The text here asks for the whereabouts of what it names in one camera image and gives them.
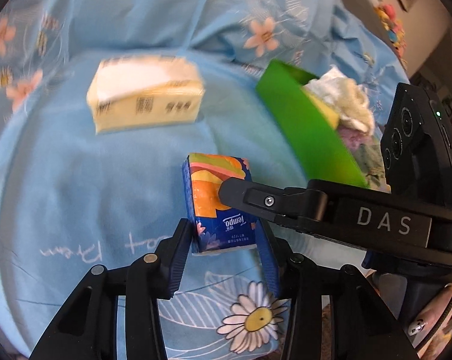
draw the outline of blue tissue pack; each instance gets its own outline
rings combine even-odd
[[[219,188],[229,177],[251,181],[247,159],[191,153],[183,163],[187,216],[196,226],[196,254],[256,245],[257,218],[219,200]]]

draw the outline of orange graphic on tissue pack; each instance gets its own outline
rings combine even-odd
[[[194,214],[207,218],[216,218],[216,210],[228,210],[219,200],[218,191],[224,180],[229,177],[244,179],[246,173],[241,163],[232,157],[222,155],[189,155],[189,168],[194,202]]]

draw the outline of black cable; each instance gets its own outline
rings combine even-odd
[[[451,309],[452,309],[452,296],[448,302],[448,305],[446,305],[446,308],[444,309],[443,314],[441,314],[441,317],[439,317],[438,321],[434,324],[432,329],[421,340],[421,342],[416,346],[416,352],[419,352],[420,350],[422,350],[424,348],[424,346],[428,343],[428,341],[436,334],[436,332],[441,327],[441,325],[443,324],[445,319],[448,317]]]

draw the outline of screw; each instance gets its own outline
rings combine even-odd
[[[345,271],[347,274],[354,275],[354,274],[356,273],[356,268],[355,268],[354,266],[352,266],[351,264],[346,264],[346,265],[344,266],[344,271]]]
[[[145,263],[151,263],[151,262],[153,263],[153,262],[157,261],[157,259],[158,259],[158,256],[157,256],[157,254],[154,254],[154,253],[148,253],[144,256]]]
[[[268,196],[266,199],[264,199],[264,204],[266,204],[268,207],[271,207],[273,204],[275,204],[275,198]]]
[[[304,256],[301,253],[293,253],[290,259],[292,262],[300,263],[304,261]]]
[[[100,275],[104,272],[104,267],[102,265],[95,265],[91,268],[91,273],[93,275]]]

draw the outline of bed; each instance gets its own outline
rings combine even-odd
[[[364,23],[371,18],[369,29],[341,0],[8,2],[0,13],[0,342],[10,353],[31,353],[94,264],[128,265],[174,232],[186,216],[189,152],[245,157],[255,181],[306,186],[254,91],[272,58],[317,75],[337,65],[368,89],[377,123],[386,123],[396,85],[408,79],[371,8],[349,1]],[[245,47],[254,23],[266,22],[274,47]],[[100,60],[137,54],[197,64],[206,86],[198,120],[95,135],[86,92]],[[276,231],[321,265],[359,267],[364,256]],[[261,331],[234,333],[244,323],[234,304],[247,314],[271,307],[273,318]],[[256,251],[190,257],[179,293],[159,303],[168,357],[265,355],[280,345],[287,308],[268,294]],[[119,359],[123,312],[120,299]]]

